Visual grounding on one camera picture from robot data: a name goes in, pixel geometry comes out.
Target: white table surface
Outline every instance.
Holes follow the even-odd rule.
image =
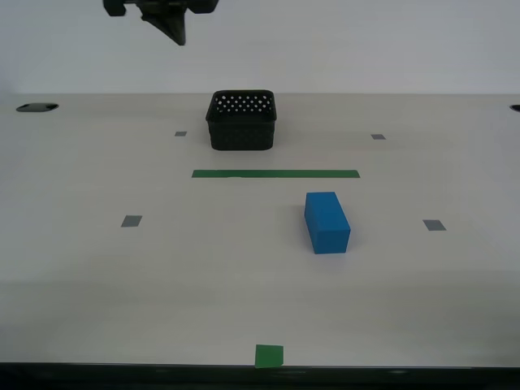
[[[26,102],[60,107],[15,112]],[[253,364],[255,345],[273,344],[286,365],[517,366],[518,230],[500,230],[516,201],[477,153],[496,118],[520,136],[515,102],[276,94],[273,149],[217,152],[209,94],[7,99],[0,360]],[[346,255],[314,255],[303,219],[313,191],[337,193],[353,229]],[[125,215],[141,225],[121,228]]]

